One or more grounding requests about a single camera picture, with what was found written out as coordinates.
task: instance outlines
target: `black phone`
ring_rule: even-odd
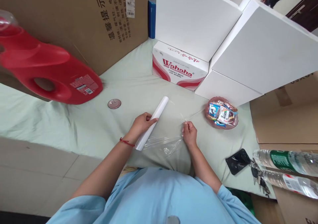
[[[251,159],[244,149],[240,149],[234,155],[225,159],[231,174],[236,175],[240,172],[245,166],[249,165]]]

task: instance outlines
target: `green bottle label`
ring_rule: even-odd
[[[283,169],[291,172],[296,172],[294,167],[292,166],[291,162],[288,159],[289,151],[275,151],[272,150],[270,152],[270,156],[272,162],[278,169]]]

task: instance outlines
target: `person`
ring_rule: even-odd
[[[73,196],[48,221],[57,223],[257,223],[257,219],[221,183],[200,151],[193,123],[184,123],[184,142],[195,178],[158,167],[119,177],[138,137],[158,119],[138,116],[129,132]]]

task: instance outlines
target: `wahaha logo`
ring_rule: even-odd
[[[171,62],[169,62],[168,60],[165,60],[165,59],[162,59],[163,60],[163,65],[171,70],[174,70],[180,74],[183,74],[185,76],[188,76],[188,77],[192,77],[192,74],[187,72],[186,70],[183,70],[183,69],[180,69],[177,67],[177,65],[172,65]]]

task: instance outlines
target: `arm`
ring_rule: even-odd
[[[191,121],[184,123],[183,133],[184,141],[191,155],[195,175],[217,194],[222,183],[196,144],[197,130]]]
[[[138,116],[123,140],[135,145],[139,136],[145,132],[158,118],[152,119],[151,114],[145,112]],[[72,198],[84,195],[100,196],[107,200],[124,168],[133,147],[118,142],[98,167],[83,181],[72,195]]]

